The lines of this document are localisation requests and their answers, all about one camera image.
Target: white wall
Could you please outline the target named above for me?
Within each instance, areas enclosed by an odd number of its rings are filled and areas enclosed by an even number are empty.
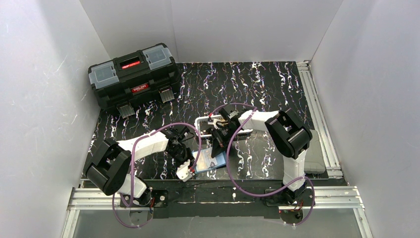
[[[165,43],[178,61],[170,0],[80,0],[111,58]]]
[[[420,2],[344,0],[312,61],[375,237],[419,237]]]
[[[312,59],[342,0],[80,0],[109,55],[164,42],[178,62]]]
[[[0,4],[0,237],[60,237],[99,107],[88,66],[109,59],[79,1]]]

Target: gray pad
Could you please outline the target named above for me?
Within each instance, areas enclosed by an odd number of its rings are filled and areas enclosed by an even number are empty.
[[[309,143],[309,149],[305,156],[305,173],[322,174],[325,172],[325,163],[322,154],[321,142],[316,130],[311,130],[312,140]]]

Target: black marble surface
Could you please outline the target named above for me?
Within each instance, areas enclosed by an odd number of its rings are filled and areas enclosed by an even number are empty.
[[[100,112],[88,158],[106,137],[125,140],[172,122],[194,124],[195,118],[232,102],[255,105],[259,111],[290,107],[311,129],[314,128],[295,62],[185,63],[178,67],[182,73],[182,87],[172,102],[146,103],[136,110],[135,116],[125,119]],[[198,149],[194,140],[187,146],[193,151]],[[282,156],[267,133],[254,132],[234,148],[229,159],[236,179],[283,178]],[[164,153],[147,156],[135,164],[136,176],[143,179],[176,179],[175,170],[174,160]],[[195,179],[229,177],[226,168],[222,168],[198,174]]]

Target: toolbox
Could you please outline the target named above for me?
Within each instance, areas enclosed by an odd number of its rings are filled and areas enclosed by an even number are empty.
[[[93,65],[88,73],[100,108],[123,118],[143,103],[173,100],[181,87],[181,74],[163,43]]]

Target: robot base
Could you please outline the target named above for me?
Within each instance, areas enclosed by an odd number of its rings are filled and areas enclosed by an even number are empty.
[[[126,201],[130,200],[129,195],[124,195]],[[153,202],[153,207],[167,207],[168,206],[168,191],[167,190],[152,190],[149,194],[145,194],[140,198],[134,198],[134,201],[137,201],[139,205],[133,203],[131,207],[150,207],[152,204],[148,203],[148,200],[155,199]],[[123,202],[120,202],[120,207],[126,207]]]
[[[303,210],[299,211],[280,211],[280,218],[287,224],[298,223],[303,220]]]
[[[273,191],[275,191],[275,189],[266,189],[264,193]],[[312,204],[312,189],[310,188],[305,188],[305,190],[303,190],[293,201],[289,200],[290,194],[286,193],[287,191],[280,192],[273,196],[263,198],[263,201],[268,207],[290,206],[290,210],[299,205],[301,201],[303,201],[303,206],[310,206]]]

